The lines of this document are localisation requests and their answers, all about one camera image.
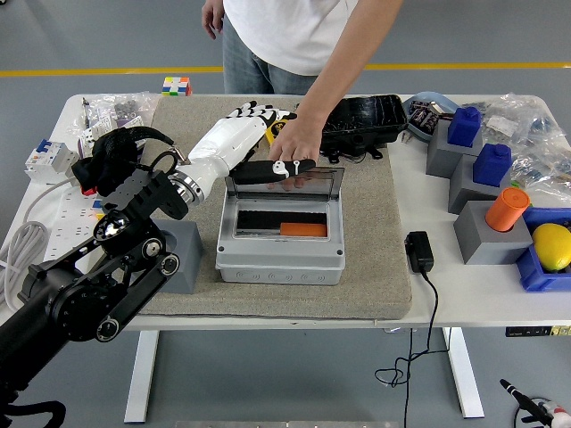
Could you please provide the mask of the person's left hand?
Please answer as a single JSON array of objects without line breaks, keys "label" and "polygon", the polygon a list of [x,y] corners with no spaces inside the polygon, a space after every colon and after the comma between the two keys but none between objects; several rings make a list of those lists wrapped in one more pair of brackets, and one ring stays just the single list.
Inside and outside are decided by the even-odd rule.
[{"label": "person's left hand", "polygon": [[271,161],[319,159],[323,124],[298,117],[286,122],[269,149]]}]

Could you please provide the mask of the person's right hand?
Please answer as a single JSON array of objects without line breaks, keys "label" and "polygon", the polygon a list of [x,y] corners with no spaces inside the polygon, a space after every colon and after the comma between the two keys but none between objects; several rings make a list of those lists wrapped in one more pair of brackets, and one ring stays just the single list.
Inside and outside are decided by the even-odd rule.
[{"label": "person's right hand", "polygon": [[216,40],[222,33],[225,10],[222,0],[206,0],[202,7],[202,26],[206,34]]}]

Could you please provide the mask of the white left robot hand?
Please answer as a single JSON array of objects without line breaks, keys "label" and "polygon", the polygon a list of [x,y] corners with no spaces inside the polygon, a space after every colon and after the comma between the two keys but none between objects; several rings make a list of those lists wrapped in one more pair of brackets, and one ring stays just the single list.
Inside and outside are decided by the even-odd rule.
[{"label": "white left robot hand", "polygon": [[276,183],[313,169],[309,160],[257,160],[249,157],[271,125],[291,119],[290,111],[248,102],[234,109],[202,137],[188,154],[189,163],[179,166],[171,182],[188,202],[200,203],[210,195],[214,182],[232,177],[238,185]]}]

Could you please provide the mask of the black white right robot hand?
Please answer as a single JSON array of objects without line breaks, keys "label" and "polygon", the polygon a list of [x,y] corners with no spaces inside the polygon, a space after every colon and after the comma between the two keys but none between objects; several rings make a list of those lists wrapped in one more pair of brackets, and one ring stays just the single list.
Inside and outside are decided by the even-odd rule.
[{"label": "black white right robot hand", "polygon": [[570,414],[555,401],[532,399],[505,379],[500,379],[500,384],[516,400],[518,409],[528,413],[528,416],[521,419],[524,424],[539,423],[541,427],[570,426]]}]

